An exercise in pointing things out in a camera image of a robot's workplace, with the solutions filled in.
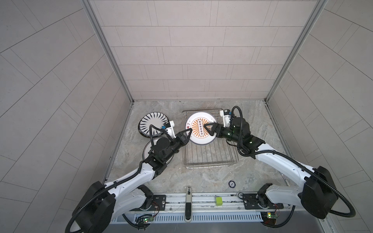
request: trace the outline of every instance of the metal frame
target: metal frame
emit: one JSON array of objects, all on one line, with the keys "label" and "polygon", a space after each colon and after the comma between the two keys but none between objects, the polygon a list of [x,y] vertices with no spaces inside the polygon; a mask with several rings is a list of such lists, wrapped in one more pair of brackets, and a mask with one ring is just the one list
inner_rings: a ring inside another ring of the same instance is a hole
[{"label": "metal frame", "polygon": [[276,88],[279,86],[282,78],[285,76],[286,72],[288,71],[291,63],[293,62],[295,56],[297,55],[299,49],[302,47],[305,39],[307,38],[308,34],[310,33],[313,25],[319,18],[322,10],[324,9],[324,6],[328,0],[318,0],[315,7],[313,8],[310,17],[308,18],[306,24],[304,25],[302,32],[298,36],[297,41],[295,42],[293,48],[291,49],[284,65],[282,66],[277,78],[275,79],[275,82],[273,83],[273,86],[271,87],[271,90],[268,92],[267,97],[265,98],[266,102],[269,102],[272,98]]},{"label": "metal frame", "polygon": [[107,40],[106,40],[105,35],[104,35],[104,33],[101,29],[101,26],[97,21],[97,17],[92,10],[91,3],[89,2],[89,0],[80,0],[80,2],[82,3],[83,9],[88,16],[89,21],[91,22],[91,25],[92,25],[93,30],[95,31],[95,33],[97,35],[97,38],[98,38],[99,42],[103,46],[103,49],[106,53],[106,56],[109,60],[110,65],[112,66],[116,76],[119,79],[119,82],[121,83],[122,87],[124,88],[124,90],[126,92],[126,95],[128,96],[129,100],[131,101],[131,103],[133,103],[134,99],[132,98],[129,89],[128,89],[126,83],[124,82],[124,78],[122,76],[122,73],[120,72],[118,64],[115,61],[114,55],[113,55],[112,51],[110,50],[110,46],[107,43]]}]

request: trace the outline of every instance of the plate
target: plate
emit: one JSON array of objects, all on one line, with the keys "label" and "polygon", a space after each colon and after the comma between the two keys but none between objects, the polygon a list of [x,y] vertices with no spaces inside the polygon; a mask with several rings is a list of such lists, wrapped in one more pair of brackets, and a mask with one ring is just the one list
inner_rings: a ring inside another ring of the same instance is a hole
[{"label": "plate", "polygon": [[[149,114],[146,114],[146,116],[144,116],[140,120],[139,125],[138,125],[138,130],[142,136],[146,138],[150,138],[150,129],[149,129],[150,125],[154,125],[158,129],[160,129],[162,128],[165,122],[168,122],[168,118],[163,113],[160,113],[160,112],[149,113]],[[153,129],[152,132],[153,132],[153,137],[157,137],[163,134],[163,132],[156,130],[156,129]]]},{"label": "plate", "polygon": [[193,129],[190,140],[198,145],[206,145],[212,142],[216,138],[215,135],[211,136],[203,126],[213,122],[216,123],[215,117],[204,111],[190,115],[185,122],[185,129]]}]

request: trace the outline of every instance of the white plate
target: white plate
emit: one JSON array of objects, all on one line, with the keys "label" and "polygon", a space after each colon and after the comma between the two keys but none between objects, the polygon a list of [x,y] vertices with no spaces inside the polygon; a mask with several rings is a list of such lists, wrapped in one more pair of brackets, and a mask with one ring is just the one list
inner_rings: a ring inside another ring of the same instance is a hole
[{"label": "white plate", "polygon": [[216,123],[215,117],[204,111],[190,115],[185,122],[185,129],[193,129],[190,140],[198,145],[206,145],[212,142],[215,139],[215,135],[211,136],[203,125],[213,122]]}]

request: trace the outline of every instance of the dish rack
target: dish rack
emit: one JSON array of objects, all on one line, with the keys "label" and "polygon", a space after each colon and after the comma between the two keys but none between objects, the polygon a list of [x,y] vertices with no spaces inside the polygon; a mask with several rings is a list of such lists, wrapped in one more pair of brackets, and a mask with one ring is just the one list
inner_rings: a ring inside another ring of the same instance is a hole
[{"label": "dish rack", "polygon": [[[223,109],[184,110],[181,112],[183,126],[185,127],[188,117],[198,111],[210,113],[216,118],[217,123],[222,124],[223,120],[220,116],[221,110]],[[182,156],[183,163],[188,169],[229,166],[238,162],[236,147],[228,145],[224,138],[215,138],[207,145],[197,145],[190,141],[183,147]]]}]

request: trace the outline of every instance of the marble floor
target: marble floor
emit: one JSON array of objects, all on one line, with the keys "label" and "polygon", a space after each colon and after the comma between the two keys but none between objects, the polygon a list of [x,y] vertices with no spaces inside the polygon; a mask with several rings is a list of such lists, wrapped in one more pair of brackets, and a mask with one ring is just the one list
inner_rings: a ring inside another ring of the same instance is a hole
[{"label": "marble floor", "polygon": [[[183,129],[181,112],[184,110],[232,109],[235,105],[242,109],[243,117],[250,124],[251,134],[284,152],[263,101],[137,101],[134,103],[109,180],[115,180],[138,167],[142,151],[150,141],[141,136],[137,129],[138,122],[146,114],[154,111],[165,114],[169,120],[175,122],[174,130],[177,133]],[[235,188],[228,186],[230,180],[236,183]],[[145,185],[154,193],[185,192],[187,185],[192,186],[193,192],[248,192],[258,191],[265,183],[286,185],[279,171],[252,158],[239,156],[239,161],[231,166],[187,169],[180,152],[175,154],[161,175]]]}]

